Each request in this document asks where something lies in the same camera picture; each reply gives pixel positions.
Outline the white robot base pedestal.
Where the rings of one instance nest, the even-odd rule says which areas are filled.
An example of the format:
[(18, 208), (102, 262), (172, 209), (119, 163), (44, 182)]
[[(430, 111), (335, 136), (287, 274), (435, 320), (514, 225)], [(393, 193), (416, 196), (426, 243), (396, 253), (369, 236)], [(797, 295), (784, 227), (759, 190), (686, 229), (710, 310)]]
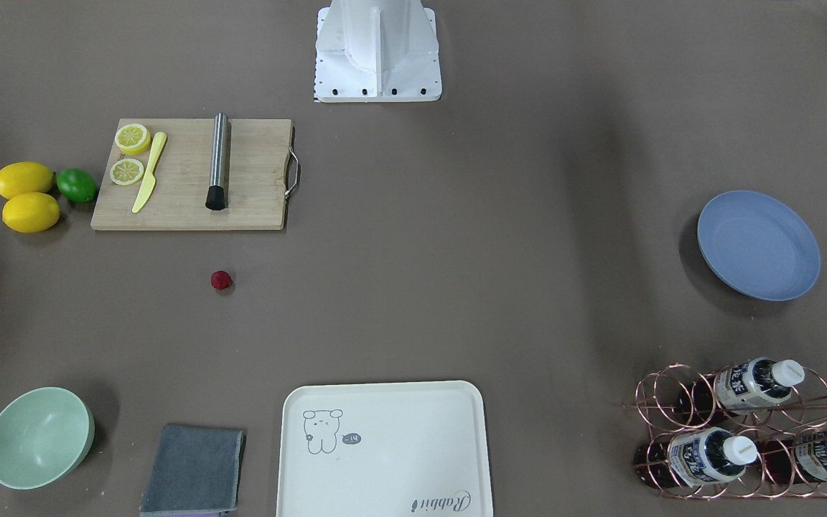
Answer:
[(420, 1), (332, 1), (317, 13), (313, 99), (438, 101), (436, 13)]

